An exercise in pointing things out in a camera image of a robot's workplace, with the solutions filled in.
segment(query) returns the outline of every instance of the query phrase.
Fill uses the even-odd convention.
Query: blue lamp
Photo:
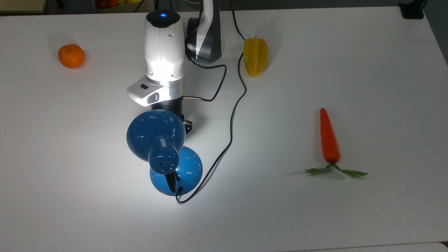
[[[153,185],[167,195],[185,194],[202,175],[199,156],[184,146],[185,127],[170,111],[155,109],[138,115],[126,134],[129,149],[149,163]]]

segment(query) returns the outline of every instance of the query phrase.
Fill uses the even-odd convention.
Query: artificial star fruit
[[[259,75],[267,63],[267,44],[255,36],[244,41],[244,66],[250,76]]]

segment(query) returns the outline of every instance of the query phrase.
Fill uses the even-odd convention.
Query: orange carrot
[[[329,164],[325,168],[311,168],[305,169],[307,173],[312,173],[312,175],[324,173],[329,171],[332,167],[336,170],[354,178],[359,178],[367,175],[366,172],[355,171],[355,170],[342,170],[336,164],[339,161],[339,147],[337,146],[335,133],[333,132],[332,124],[330,123],[330,118],[328,117],[327,111],[322,108],[320,109],[320,140],[322,144],[323,158]]]
[[[322,142],[323,158],[328,163],[339,161],[339,148],[337,146],[335,133],[333,132],[327,111],[320,109],[320,140]]]

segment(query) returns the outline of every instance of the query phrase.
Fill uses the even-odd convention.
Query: black object
[[[63,0],[56,0],[56,2],[57,2],[57,5],[59,5],[59,8],[63,9],[65,7]]]
[[[232,15],[233,15],[233,21],[235,22],[235,27],[238,29],[237,26],[237,21],[235,19],[235,12],[232,10]],[[241,84],[243,84],[244,87],[244,93],[240,96],[240,98],[237,100],[237,102],[235,103],[235,106],[233,107],[233,111],[232,111],[232,115],[230,116],[230,141],[228,143],[228,145],[226,146],[226,148],[221,152],[221,154],[219,154],[219,156],[216,158],[215,162],[213,163],[213,165],[210,167],[210,169],[208,170],[207,174],[204,176],[204,178],[202,179],[202,182],[199,184],[199,186],[196,188],[196,190],[186,199],[186,200],[180,200],[179,199],[179,195],[182,193],[183,188],[179,187],[177,189],[176,192],[176,201],[179,203],[185,203],[187,201],[189,201],[190,199],[192,199],[197,193],[198,191],[202,188],[202,186],[204,185],[204,182],[207,180],[208,176],[210,175],[211,171],[215,168],[216,164],[219,162],[219,160],[224,156],[224,154],[227,152],[227,150],[230,148],[230,145],[232,145],[233,142],[233,120],[235,118],[235,112],[237,110],[237,106],[238,103],[240,102],[240,100],[246,95],[247,92],[247,86],[244,83],[243,77],[241,76],[241,59],[243,58],[243,53],[241,53],[240,59],[238,60],[238,76],[240,77],[240,81]]]
[[[174,100],[166,100],[151,105],[151,109],[163,109],[167,110],[175,115],[177,115],[184,124],[185,134],[188,134],[193,126],[191,121],[185,120],[184,114],[182,113],[182,97]]]
[[[159,9],[159,0],[155,0],[155,8],[154,8],[154,10],[158,10],[158,9]],[[172,10],[171,0],[169,0],[169,9]]]
[[[414,0],[410,4],[398,4],[405,19],[423,19],[422,5],[425,0]]]
[[[135,8],[135,10],[132,13],[136,13],[138,8],[140,8],[140,6],[142,5],[144,0],[141,0],[140,3],[138,4],[137,8]]]
[[[171,172],[167,175],[165,175],[165,178],[167,179],[168,188],[172,193],[176,193],[176,176],[174,172]]]
[[[146,15],[146,20],[157,28],[166,28],[180,19],[180,15],[171,10],[155,10]]]
[[[198,18],[190,18],[187,26],[187,37],[185,38],[185,54],[187,59],[196,58],[196,36],[197,36],[197,24]]]

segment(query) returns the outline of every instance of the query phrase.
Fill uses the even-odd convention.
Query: table surface
[[[192,17],[197,13],[182,13]],[[222,12],[227,64],[212,103],[184,101],[185,146],[205,169],[229,141],[243,40]],[[448,67],[426,18],[397,7],[238,11],[269,46],[233,145],[188,203],[159,193],[125,134],[148,110],[126,94],[146,71],[144,13],[0,17],[0,251],[297,251],[448,240]],[[58,49],[86,52],[67,69]],[[184,95],[222,70],[185,65]],[[343,169],[324,167],[319,109]]]
[[[47,0],[0,0],[0,13],[43,14]]]
[[[363,248],[326,249],[325,252],[446,252],[448,248],[441,243],[419,243]]]

